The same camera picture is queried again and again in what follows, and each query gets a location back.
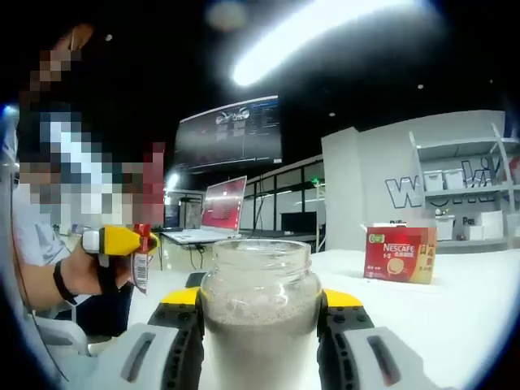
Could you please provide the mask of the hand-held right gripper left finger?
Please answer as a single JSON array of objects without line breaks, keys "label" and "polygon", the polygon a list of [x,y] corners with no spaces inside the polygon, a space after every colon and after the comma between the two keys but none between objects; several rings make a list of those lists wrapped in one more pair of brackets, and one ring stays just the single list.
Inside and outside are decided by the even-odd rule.
[{"label": "hand-held right gripper left finger", "polygon": [[197,389],[204,349],[200,290],[166,296],[97,357],[98,389]]}]

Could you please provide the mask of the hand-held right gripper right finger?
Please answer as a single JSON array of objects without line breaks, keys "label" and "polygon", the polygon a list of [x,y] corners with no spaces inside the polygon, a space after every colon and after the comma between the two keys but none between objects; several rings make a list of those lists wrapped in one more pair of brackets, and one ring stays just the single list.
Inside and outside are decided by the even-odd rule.
[{"label": "hand-held right gripper right finger", "polygon": [[322,292],[317,324],[322,389],[436,389],[422,358],[386,327],[375,327],[362,303]]}]

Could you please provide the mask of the person's left hand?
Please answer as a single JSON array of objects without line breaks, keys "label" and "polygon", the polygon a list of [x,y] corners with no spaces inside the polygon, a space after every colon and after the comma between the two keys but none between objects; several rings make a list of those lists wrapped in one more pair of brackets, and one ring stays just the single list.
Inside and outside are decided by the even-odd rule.
[{"label": "person's left hand", "polygon": [[[102,295],[98,283],[95,264],[97,259],[76,246],[71,254],[61,262],[61,274],[68,291],[74,295]],[[128,261],[116,259],[117,287],[125,285],[131,275]]]}]

